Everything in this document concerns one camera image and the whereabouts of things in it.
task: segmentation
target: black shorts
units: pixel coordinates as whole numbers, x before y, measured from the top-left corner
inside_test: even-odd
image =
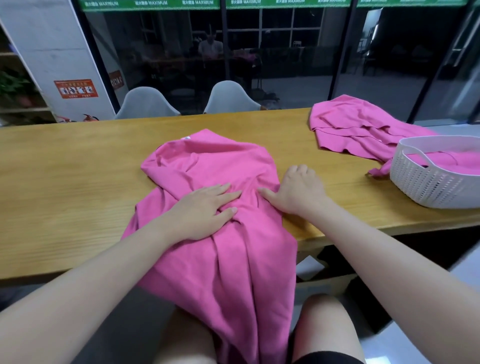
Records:
[[[363,364],[363,362],[341,352],[311,352],[293,364]]]

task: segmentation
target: fire extinguisher instruction sign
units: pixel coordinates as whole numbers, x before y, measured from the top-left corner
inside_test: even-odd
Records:
[[[62,98],[98,97],[91,79],[54,81]]]

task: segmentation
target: thigh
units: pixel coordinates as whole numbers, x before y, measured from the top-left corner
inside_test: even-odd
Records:
[[[176,308],[170,318],[154,364],[216,364],[210,330],[198,319]]]
[[[335,297],[314,295],[303,304],[295,328],[292,361],[295,362],[307,354],[316,352],[334,353],[311,354],[310,357],[315,355],[332,357],[336,353],[341,353],[365,363],[365,356],[350,316]],[[341,354],[336,354],[338,357],[336,362],[349,363],[341,361],[341,357],[345,357]],[[324,362],[334,363],[335,361],[325,360]]]

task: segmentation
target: person's left hand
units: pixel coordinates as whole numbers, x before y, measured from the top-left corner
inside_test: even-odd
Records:
[[[184,196],[168,212],[160,216],[174,230],[176,242],[185,239],[200,240],[219,230],[236,213],[230,207],[217,214],[217,210],[241,195],[241,191],[226,194],[230,183],[204,187]]]

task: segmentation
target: forearm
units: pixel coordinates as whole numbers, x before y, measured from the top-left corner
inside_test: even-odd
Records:
[[[328,198],[303,216],[331,239],[410,340],[435,364],[480,355],[480,295]]]
[[[0,314],[1,363],[69,363],[175,243],[161,217]]]

